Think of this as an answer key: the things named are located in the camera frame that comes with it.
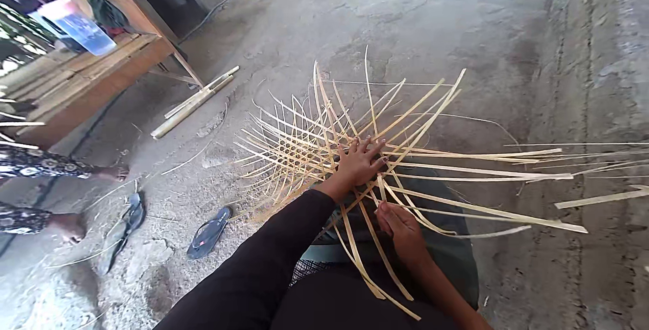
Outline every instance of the flip-flop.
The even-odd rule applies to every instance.
[[[199,227],[191,239],[190,247],[187,249],[187,256],[190,259],[200,259],[209,254],[214,248],[219,236],[227,225],[227,220],[232,217],[230,206],[222,207],[214,218],[205,222]]]
[[[128,207],[128,210],[124,212],[124,215],[122,215],[122,221],[118,227],[112,231],[114,234],[109,235],[108,237],[113,240],[106,240],[104,244],[104,246],[110,246],[114,245],[115,240],[118,241],[110,255],[110,258],[106,257],[102,260],[102,263],[99,266],[99,271],[102,274],[107,274],[110,271],[110,268],[115,264],[115,259],[117,259],[119,252],[124,249],[128,237],[133,231],[142,225],[144,218],[147,216],[147,212],[144,210],[144,206],[142,206],[142,198],[139,193],[131,194],[130,197],[128,197],[128,203],[130,206]]]

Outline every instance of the wooden table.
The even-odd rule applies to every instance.
[[[73,1],[92,17],[85,0]],[[149,71],[204,86],[174,45],[133,0],[109,1],[141,33],[118,35],[115,40],[118,46],[102,56],[54,50],[0,78],[0,85],[7,86],[5,98],[36,105],[28,113],[27,121],[45,123],[45,126],[7,129],[19,143],[49,149]],[[170,55],[175,56],[190,76],[151,69]]]

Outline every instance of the floral pants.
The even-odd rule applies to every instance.
[[[0,232],[8,234],[36,234],[47,226],[52,212],[16,207],[0,202]]]
[[[93,168],[90,164],[43,150],[0,145],[0,178],[58,176],[88,178]]]
[[[62,155],[37,149],[0,146],[0,178],[4,177],[57,177],[88,178],[94,166],[72,160]],[[0,202],[0,232],[10,234],[35,234],[46,225],[52,212],[16,207]]]

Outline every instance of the patterned fabric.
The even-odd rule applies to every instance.
[[[336,263],[316,262],[314,260],[306,259],[297,260],[295,268],[293,269],[293,278],[291,279],[291,283],[288,286],[293,286],[297,281],[308,276],[309,274],[318,273],[321,270],[333,267],[335,264]]]
[[[0,178],[2,177],[90,177],[93,166],[63,155],[38,149],[0,146]]]
[[[0,202],[0,232],[9,234],[36,234],[47,226],[52,212],[16,207]]]

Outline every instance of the black sleeve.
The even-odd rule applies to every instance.
[[[155,330],[268,329],[297,260],[335,206],[328,195],[306,191],[181,298]]]

